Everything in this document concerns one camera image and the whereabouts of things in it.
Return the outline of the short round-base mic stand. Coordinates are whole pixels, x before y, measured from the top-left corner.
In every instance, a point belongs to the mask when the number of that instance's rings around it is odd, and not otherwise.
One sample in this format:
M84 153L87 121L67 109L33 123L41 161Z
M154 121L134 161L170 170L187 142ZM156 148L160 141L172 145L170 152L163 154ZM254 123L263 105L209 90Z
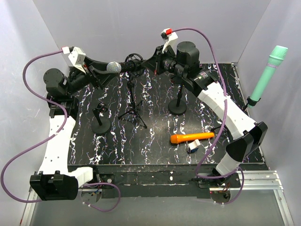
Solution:
M92 110L92 112L96 118L96 122L93 122L91 124L91 129L98 136L104 135L111 130L110 119L100 116L100 113L105 113L107 111L108 111L108 108L106 107L106 104L104 104L104 103L99 103L97 105L97 107Z

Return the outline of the tripod shock-mount mic stand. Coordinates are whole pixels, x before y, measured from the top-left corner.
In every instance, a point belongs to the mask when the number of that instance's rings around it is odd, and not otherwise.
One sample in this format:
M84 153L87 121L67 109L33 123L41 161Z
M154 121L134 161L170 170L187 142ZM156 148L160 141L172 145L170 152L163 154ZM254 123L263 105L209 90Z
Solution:
M137 66L141 66L142 61L143 61L143 57L137 53L129 54L125 59L125 62L133 62ZM127 73L128 74L127 89L130 93L130 103L129 103L130 108L128 111L124 112L122 115L119 115L118 119L120 120L123 116L125 116L127 114L131 114L131 115L135 116L136 119L138 118L143 123L143 127L146 129L147 125L145 124L144 120L141 118L141 116L139 115L139 112L138 112L143 105L143 101L141 100L140 102L136 103L134 93L133 93L133 88L135 87L134 78L141 76L143 73L144 73L144 69L142 69L142 68L139 68L138 71L136 71L136 72L128 72Z

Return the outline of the round-base stand for cream mic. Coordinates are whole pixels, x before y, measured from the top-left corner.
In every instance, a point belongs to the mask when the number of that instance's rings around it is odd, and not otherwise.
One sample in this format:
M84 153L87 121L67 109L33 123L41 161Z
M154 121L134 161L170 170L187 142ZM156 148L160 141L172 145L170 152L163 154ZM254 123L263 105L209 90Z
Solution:
M172 115L183 115L187 110L187 105L182 101L183 95L183 82L178 76L170 76L170 80L173 84L180 85L179 91L177 93L177 99L173 99L168 104L168 110Z

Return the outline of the black silver-mesh microphone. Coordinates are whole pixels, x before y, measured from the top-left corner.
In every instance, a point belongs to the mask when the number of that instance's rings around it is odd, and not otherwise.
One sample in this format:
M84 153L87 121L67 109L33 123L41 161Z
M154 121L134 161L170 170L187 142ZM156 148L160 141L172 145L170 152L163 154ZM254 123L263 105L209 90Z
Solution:
M124 72L137 72L141 70L141 64L139 62L128 61L128 62L109 62L106 66L106 71L113 73L124 73Z

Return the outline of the orange microphone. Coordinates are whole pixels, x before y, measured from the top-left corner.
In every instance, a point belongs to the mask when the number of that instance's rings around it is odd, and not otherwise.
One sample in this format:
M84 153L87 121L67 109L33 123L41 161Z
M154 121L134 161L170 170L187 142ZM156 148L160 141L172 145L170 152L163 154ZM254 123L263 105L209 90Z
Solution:
M170 142L172 144L179 144L179 143L194 141L194 140L210 139L213 137L214 137L213 132L193 133L193 134L174 134L170 137Z

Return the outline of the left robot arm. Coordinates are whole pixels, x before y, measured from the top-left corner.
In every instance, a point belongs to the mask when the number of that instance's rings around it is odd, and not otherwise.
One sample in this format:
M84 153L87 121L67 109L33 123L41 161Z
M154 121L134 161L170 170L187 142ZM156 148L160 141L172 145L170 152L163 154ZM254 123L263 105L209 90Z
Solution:
M68 171L69 144L79 108L79 101L72 93L85 87L90 80L81 74L69 82L56 68L47 70L43 80L50 108L50 140L38 173L30 177L31 188L43 201L74 200L80 187L116 188L113 183L100 181L95 167L84 166Z

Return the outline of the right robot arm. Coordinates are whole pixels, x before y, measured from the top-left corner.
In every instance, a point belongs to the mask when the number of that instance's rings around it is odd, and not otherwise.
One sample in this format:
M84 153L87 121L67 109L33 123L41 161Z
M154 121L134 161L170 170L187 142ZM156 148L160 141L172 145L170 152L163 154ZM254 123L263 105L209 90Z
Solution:
M246 115L224 91L218 76L200 67L199 50L190 41L180 42L176 52L171 46L157 47L154 55L142 66L157 75L163 72L175 75L175 83L183 84L222 120L222 125L234 140L227 145L226 154L213 170L213 183L218 187L226 186L230 174L259 148L268 130L267 125Z

